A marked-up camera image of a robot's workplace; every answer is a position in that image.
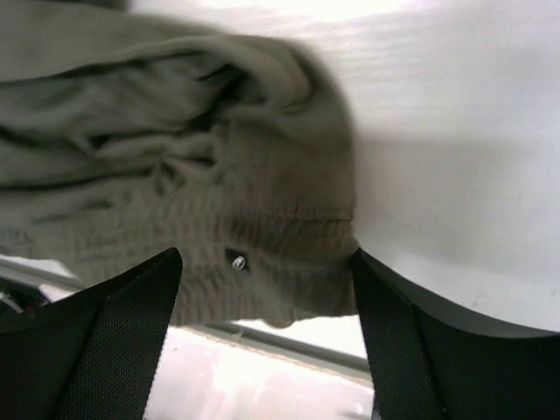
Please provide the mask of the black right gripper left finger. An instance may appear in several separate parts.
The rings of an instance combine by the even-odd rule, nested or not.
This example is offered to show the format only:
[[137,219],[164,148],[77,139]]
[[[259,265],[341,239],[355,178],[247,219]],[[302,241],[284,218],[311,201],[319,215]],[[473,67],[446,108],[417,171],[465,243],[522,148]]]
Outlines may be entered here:
[[141,419],[182,271],[175,248],[52,302],[1,281],[3,419]]

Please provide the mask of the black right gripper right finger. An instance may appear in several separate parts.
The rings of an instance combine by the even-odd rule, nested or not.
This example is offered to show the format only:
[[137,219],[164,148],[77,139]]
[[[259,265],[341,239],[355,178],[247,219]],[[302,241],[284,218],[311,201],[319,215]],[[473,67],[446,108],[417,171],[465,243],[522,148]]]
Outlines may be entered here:
[[379,419],[557,419],[559,335],[489,317],[352,257]]

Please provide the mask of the olive green shorts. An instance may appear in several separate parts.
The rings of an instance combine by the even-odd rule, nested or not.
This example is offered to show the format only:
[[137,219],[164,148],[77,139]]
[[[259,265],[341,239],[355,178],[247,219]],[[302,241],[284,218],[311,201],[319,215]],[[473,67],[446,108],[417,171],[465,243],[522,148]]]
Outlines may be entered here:
[[354,130],[280,38],[1,4],[1,251],[91,286],[170,247],[176,326],[356,312]]

